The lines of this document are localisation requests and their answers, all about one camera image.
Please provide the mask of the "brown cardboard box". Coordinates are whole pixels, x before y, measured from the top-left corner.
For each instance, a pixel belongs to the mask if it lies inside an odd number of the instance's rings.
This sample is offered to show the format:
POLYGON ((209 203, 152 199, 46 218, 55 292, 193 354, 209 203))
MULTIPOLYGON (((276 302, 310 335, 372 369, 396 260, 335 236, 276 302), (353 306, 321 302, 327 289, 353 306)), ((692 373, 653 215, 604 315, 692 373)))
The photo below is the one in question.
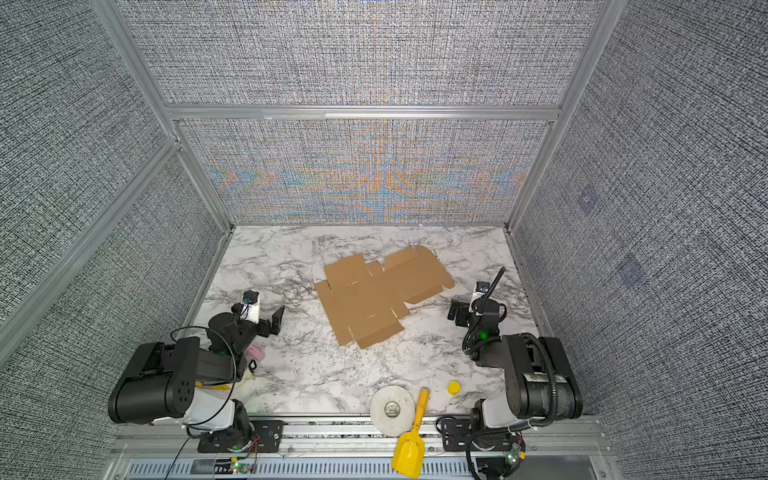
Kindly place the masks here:
POLYGON ((366 349, 404 330, 409 307, 455 286, 438 257, 424 246, 399 250, 383 261, 363 255, 324 267, 326 279, 315 285, 339 345, 366 349))

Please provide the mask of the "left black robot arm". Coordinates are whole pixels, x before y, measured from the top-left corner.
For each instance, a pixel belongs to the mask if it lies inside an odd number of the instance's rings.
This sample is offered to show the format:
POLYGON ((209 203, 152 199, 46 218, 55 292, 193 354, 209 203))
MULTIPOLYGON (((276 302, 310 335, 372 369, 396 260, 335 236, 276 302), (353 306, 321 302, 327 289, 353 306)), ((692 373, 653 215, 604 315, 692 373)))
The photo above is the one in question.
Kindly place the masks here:
POLYGON ((276 453, 280 420, 253 422, 234 387, 258 366, 252 343, 280 333, 284 307, 269 319, 245 318, 245 305, 215 315, 198 336, 140 345, 108 400, 116 424, 178 424, 198 442, 200 453, 276 453))

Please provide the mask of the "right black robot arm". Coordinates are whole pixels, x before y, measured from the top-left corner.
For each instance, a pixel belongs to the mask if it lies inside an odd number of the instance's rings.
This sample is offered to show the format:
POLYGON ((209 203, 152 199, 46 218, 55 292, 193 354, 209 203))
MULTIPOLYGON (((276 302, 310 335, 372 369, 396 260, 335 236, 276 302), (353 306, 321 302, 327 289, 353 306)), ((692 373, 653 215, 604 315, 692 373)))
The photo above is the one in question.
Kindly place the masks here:
POLYGON ((580 417, 583 396, 562 342, 503 334, 499 325, 505 318, 506 306, 484 297, 450 303, 447 319, 466 330, 463 353, 479 367, 502 371, 504 390, 478 400, 468 421, 449 425, 467 434, 507 433, 580 417))

